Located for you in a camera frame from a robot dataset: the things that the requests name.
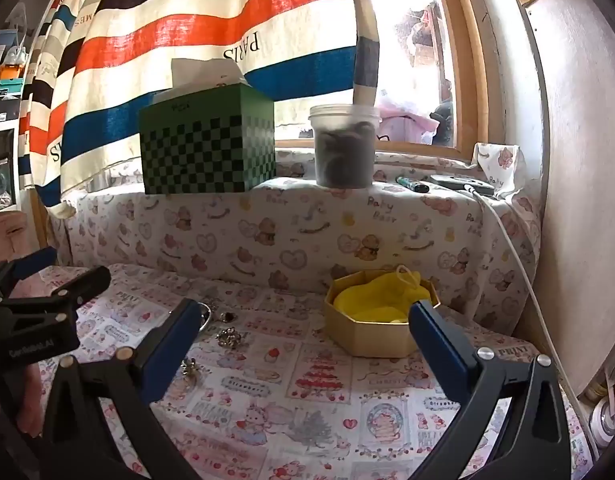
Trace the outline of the small silver earring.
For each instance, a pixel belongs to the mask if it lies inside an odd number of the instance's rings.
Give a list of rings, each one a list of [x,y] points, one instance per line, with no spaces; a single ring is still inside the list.
[[[196,386],[201,377],[200,368],[194,358],[185,358],[181,365],[182,375],[190,385]]]

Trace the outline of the silver chain jewelry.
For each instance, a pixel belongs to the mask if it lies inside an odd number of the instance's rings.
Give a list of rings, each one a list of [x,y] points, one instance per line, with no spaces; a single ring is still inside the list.
[[[222,328],[216,334],[216,341],[221,348],[235,350],[242,346],[245,336],[239,333],[235,327]]]

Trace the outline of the dark gem earring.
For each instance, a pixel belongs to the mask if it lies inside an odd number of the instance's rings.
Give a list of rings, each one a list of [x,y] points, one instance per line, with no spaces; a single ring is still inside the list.
[[[219,315],[219,321],[225,324],[233,323],[235,320],[236,320],[236,314],[233,312],[225,311]]]

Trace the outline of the gold octagonal jewelry box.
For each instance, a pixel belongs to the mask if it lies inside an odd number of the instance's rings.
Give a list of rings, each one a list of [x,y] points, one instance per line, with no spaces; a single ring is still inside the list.
[[[424,278],[422,281],[432,292],[432,302],[427,302],[437,307],[440,300],[434,284]],[[409,332],[408,319],[400,324],[354,322],[330,304],[334,291],[335,287],[331,284],[324,305],[325,332],[351,356],[401,359],[416,350],[414,338]]]

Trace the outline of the tape roll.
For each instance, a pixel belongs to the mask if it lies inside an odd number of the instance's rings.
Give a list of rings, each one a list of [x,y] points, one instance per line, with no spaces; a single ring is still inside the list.
[[[605,396],[595,405],[589,418],[589,429],[596,444],[607,448],[615,437],[615,400]]]

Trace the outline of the baby bear patterned sheet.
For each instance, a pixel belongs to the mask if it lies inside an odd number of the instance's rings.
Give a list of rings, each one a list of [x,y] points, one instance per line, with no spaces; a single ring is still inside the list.
[[[431,174],[478,179],[487,197]],[[425,182],[427,194],[395,182]],[[221,348],[214,321],[194,343],[201,377],[178,371],[154,413],[204,479],[404,479],[451,425],[418,352],[350,356],[325,332],[337,278],[403,264],[434,284],[441,314],[476,347],[528,362],[513,331],[539,255],[539,217],[513,145],[480,144],[472,162],[381,154],[373,185],[329,190],[308,152],[279,152],[277,176],[242,194],[148,195],[135,169],[73,200],[53,224],[59,261],[31,284],[44,295],[92,266],[109,288],[79,312],[82,362],[138,344],[181,300],[236,314],[245,336]]]

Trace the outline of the yellow cloth pouch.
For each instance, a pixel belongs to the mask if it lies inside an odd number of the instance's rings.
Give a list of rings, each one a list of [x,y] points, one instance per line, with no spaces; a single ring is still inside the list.
[[[400,324],[418,301],[432,302],[421,275],[401,264],[393,271],[361,271],[338,278],[330,304],[354,322]]]

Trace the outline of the green checkered tissue box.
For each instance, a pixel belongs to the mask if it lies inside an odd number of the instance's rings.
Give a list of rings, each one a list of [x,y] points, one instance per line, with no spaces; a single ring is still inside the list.
[[[150,195],[242,193],[276,176],[274,102],[245,84],[177,96],[140,111]]]

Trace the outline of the white shelf with items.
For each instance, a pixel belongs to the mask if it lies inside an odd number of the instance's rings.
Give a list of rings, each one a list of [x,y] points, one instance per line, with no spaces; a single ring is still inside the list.
[[[0,29],[0,212],[19,202],[19,112],[27,67],[27,9],[17,3]]]

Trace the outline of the white tissue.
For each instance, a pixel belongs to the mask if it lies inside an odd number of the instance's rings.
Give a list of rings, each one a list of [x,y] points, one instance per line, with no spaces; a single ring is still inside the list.
[[[212,58],[209,61],[173,58],[171,74],[172,87],[157,93],[152,103],[232,84],[248,84],[237,63],[230,58]]]

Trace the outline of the white power bank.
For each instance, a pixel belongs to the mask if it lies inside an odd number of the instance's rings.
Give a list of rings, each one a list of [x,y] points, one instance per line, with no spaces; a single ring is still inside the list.
[[[493,197],[495,195],[495,188],[493,185],[478,179],[448,176],[447,174],[431,174],[431,176],[427,177],[427,180],[453,191],[469,191],[472,188],[475,192],[483,196]]]

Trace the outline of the green lighter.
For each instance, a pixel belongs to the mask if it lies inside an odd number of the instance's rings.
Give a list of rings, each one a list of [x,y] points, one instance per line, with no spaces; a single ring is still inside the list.
[[[395,182],[414,193],[427,194],[430,191],[430,186],[427,183],[411,180],[404,176],[396,177]]]

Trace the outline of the translucent plastic jar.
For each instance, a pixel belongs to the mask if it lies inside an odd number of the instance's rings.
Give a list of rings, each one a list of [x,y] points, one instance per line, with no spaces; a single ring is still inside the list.
[[[315,176],[324,188],[370,188],[380,125],[377,108],[324,104],[309,110]]]

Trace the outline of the striped paris curtain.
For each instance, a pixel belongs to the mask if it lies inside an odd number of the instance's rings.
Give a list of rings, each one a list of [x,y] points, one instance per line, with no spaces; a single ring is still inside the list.
[[[230,68],[274,102],[370,105],[379,32],[370,0],[54,0],[35,34],[19,118],[18,177],[48,212],[140,154],[138,114],[164,91]]]

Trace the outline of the wooden window frame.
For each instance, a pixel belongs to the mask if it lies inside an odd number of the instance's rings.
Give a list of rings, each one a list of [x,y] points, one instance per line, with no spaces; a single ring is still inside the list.
[[[380,68],[374,99],[385,115],[381,152],[468,159],[475,144],[489,139],[490,99],[484,54],[471,0],[350,0],[363,13],[328,11],[319,23],[327,35],[343,28],[366,32],[378,25]],[[425,115],[435,104],[453,103],[449,140],[427,145],[390,133],[407,126],[407,113]]]

